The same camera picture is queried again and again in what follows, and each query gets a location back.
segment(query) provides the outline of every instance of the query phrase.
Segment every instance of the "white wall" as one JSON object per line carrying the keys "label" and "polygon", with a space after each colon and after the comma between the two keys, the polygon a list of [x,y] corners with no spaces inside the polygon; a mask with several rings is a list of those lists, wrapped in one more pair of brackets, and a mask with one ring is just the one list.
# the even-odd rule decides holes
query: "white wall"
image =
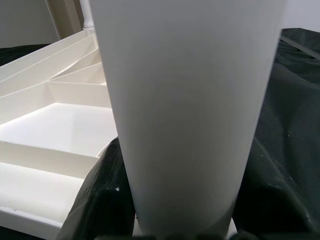
{"label": "white wall", "polygon": [[283,28],[303,28],[320,32],[320,0],[288,0]]}
{"label": "white wall", "polygon": [[47,0],[0,0],[0,48],[57,40]]}

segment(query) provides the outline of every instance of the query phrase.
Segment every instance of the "white plastic tube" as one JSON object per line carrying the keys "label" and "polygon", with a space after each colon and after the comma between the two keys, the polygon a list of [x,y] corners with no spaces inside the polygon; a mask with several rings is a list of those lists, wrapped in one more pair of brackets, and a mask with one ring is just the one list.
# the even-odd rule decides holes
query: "white plastic tube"
{"label": "white plastic tube", "polygon": [[225,235],[285,0],[93,0],[144,234]]}

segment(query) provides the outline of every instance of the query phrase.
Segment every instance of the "white sorting tray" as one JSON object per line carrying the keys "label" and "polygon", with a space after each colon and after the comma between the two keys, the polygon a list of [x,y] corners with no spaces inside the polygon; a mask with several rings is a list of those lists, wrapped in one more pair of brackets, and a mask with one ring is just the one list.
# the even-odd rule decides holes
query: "white sorting tray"
{"label": "white sorting tray", "polygon": [[117,135],[93,31],[0,67],[0,226],[55,239]]}

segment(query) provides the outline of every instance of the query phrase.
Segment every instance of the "white column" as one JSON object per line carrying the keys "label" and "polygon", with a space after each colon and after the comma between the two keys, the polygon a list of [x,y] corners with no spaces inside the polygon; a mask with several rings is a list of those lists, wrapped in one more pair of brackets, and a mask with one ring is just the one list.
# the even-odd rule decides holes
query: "white column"
{"label": "white column", "polygon": [[285,3],[92,1],[143,234],[226,234]]}
{"label": "white column", "polygon": [[80,5],[84,18],[83,29],[94,29],[94,19],[92,17],[89,0],[80,0]]}

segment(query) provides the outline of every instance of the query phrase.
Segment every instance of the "white plastic divider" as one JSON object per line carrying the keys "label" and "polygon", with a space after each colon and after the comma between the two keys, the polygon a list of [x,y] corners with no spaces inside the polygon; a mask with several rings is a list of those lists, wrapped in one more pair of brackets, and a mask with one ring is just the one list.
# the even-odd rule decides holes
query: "white plastic divider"
{"label": "white plastic divider", "polygon": [[48,82],[47,84],[56,103],[111,108],[106,86],[73,82]]}
{"label": "white plastic divider", "polygon": [[101,63],[101,57],[99,49],[97,48],[54,77],[60,77],[98,63]]}
{"label": "white plastic divider", "polygon": [[86,38],[90,33],[88,31],[80,31],[72,36],[66,37],[60,41],[57,41],[53,44],[50,44],[40,50],[32,52],[28,55],[25,55],[17,60],[14,60],[6,65],[1,66],[0,68],[0,82],[6,78],[9,78],[12,75],[19,73],[20,71],[30,67],[33,64],[36,64],[43,59],[51,56],[70,45]]}
{"label": "white plastic divider", "polygon": [[52,103],[54,98],[45,83],[2,96],[0,97],[0,125]]}
{"label": "white plastic divider", "polygon": [[97,157],[0,141],[2,163],[84,179]]}
{"label": "white plastic divider", "polygon": [[92,35],[0,82],[0,96],[46,82],[97,48]]}
{"label": "white plastic divider", "polygon": [[63,83],[103,84],[106,82],[106,77],[102,63],[100,62],[80,70],[52,78],[50,81]]}

